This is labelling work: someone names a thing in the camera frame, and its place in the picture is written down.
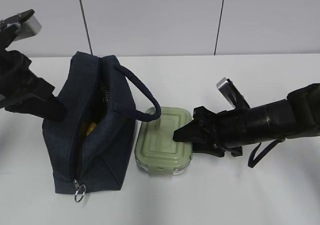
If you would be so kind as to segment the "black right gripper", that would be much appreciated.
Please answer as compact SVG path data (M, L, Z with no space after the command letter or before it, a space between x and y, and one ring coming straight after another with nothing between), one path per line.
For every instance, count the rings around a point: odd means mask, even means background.
M232 145L232 138L241 131L240 116L248 109L223 110L214 113L204 106L193 109L193 120L173 133L175 142L191 142L192 152L223 158L243 155L241 145Z

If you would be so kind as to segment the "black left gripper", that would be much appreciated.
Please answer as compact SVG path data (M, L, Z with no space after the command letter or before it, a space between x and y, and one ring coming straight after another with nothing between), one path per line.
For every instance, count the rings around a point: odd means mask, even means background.
M0 107L7 112L62 122L68 110L53 95L55 87L30 70L31 63L17 50L0 52ZM21 103L31 98L35 98L32 103Z

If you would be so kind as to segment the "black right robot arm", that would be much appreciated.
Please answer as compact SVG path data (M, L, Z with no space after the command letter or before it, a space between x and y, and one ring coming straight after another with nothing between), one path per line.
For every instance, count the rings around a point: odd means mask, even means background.
M243 147L269 141L258 161L276 144L286 139L317 137L320 134L320 85L310 84L290 92L285 99L250 107L230 79L217 84L218 90L233 106L232 110L214 113L204 106L193 110L193 119L173 133L175 142L191 143L194 153L222 158L243 154Z

